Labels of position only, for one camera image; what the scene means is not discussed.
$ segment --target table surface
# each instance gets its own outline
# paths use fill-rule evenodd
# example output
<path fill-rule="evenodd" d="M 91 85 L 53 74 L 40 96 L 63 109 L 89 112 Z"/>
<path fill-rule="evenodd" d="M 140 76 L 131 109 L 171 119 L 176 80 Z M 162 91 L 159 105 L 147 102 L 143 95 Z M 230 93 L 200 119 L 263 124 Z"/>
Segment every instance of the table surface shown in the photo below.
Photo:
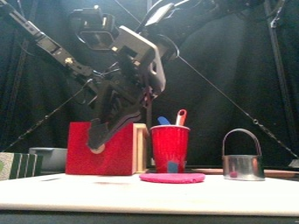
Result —
<path fill-rule="evenodd" d="M 132 176 L 55 174 L 0 182 L 0 209 L 131 214 L 299 217 L 299 182 L 238 181 L 207 175 L 202 183 L 158 184 Z"/>

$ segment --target red plastic cup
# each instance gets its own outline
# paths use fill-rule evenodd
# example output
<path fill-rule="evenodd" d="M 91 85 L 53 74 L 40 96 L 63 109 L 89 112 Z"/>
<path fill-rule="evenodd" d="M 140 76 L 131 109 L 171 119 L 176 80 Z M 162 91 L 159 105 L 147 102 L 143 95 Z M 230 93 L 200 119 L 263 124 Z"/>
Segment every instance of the red plastic cup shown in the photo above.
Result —
<path fill-rule="evenodd" d="M 184 172 L 191 129 L 179 125 L 159 125 L 151 131 L 156 172 Z"/>

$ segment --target bucket handle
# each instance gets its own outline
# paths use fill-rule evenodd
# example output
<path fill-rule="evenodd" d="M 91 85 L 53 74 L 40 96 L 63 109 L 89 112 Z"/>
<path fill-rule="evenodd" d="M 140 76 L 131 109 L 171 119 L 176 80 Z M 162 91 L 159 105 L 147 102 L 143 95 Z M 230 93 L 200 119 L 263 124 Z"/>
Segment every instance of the bucket handle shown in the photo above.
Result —
<path fill-rule="evenodd" d="M 256 136 L 255 136 L 248 130 L 246 130 L 246 129 L 234 129 L 234 130 L 231 130 L 231 131 L 228 132 L 228 134 L 224 136 L 224 138 L 223 138 L 223 142 L 222 142 L 222 156 L 224 156 L 224 143 L 226 143 L 227 137 L 228 137 L 230 133 L 236 132 L 236 131 L 244 132 L 244 133 L 247 133 L 247 134 L 251 136 L 251 138 L 254 139 L 255 144 L 256 144 L 256 154 L 258 154 L 259 156 L 262 156 L 262 150 L 260 150 L 260 146 L 259 146 L 258 138 L 256 138 Z"/>

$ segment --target black backdrop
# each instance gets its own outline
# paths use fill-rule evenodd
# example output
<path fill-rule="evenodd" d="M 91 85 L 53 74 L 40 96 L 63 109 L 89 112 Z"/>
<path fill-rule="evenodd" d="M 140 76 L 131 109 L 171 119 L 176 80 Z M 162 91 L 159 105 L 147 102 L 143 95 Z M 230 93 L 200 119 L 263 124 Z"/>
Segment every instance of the black backdrop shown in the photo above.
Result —
<path fill-rule="evenodd" d="M 27 19 L 60 43 L 81 64 L 103 70 L 111 56 L 92 52 L 75 38 L 68 14 L 97 4 L 116 16 L 120 25 L 138 27 L 148 3 L 146 0 L 51 0 L 23 1 Z M 267 1 L 271 7 L 276 1 Z M 16 0 L 8 1 L 17 9 Z M 117 3 L 131 11 L 130 16 Z M 271 32 L 260 23 L 226 16 L 206 24 L 182 44 L 182 58 L 188 61 L 244 111 L 259 120 L 276 138 L 299 154 L 299 3 L 288 1 L 275 28 L 284 68 L 276 70 Z M 250 18 L 266 16 L 266 6 L 244 12 Z M 48 115 L 80 88 L 61 67 L 28 44 L 23 34 L 0 20 L 0 149 Z M 164 65 L 166 90 L 154 100 L 152 124 L 166 116 L 172 123 L 179 109 L 188 110 L 186 125 L 191 128 L 188 165 L 220 165 L 220 147 L 226 133 L 247 129 L 256 135 L 267 166 L 287 166 L 294 159 L 248 116 L 194 72 L 182 59 Z M 27 152 L 29 147 L 67 147 L 69 122 L 89 121 L 92 111 L 81 104 L 84 95 L 71 101 L 23 141 L 8 151 Z M 252 154 L 252 140 L 235 134 L 227 141 L 228 154 Z"/>

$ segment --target silver pail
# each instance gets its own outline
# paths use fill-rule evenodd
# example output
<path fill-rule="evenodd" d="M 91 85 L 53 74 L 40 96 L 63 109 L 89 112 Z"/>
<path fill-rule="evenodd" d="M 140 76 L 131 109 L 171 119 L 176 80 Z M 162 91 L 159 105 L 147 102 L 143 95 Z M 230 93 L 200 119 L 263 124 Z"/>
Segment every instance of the silver pail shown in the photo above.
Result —
<path fill-rule="evenodd" d="M 244 132 L 255 140 L 256 155 L 226 155 L 224 143 L 230 133 Z M 222 163 L 224 179 L 235 180 L 266 180 L 262 151 L 256 136 L 246 129 L 234 129 L 223 138 L 222 144 Z"/>

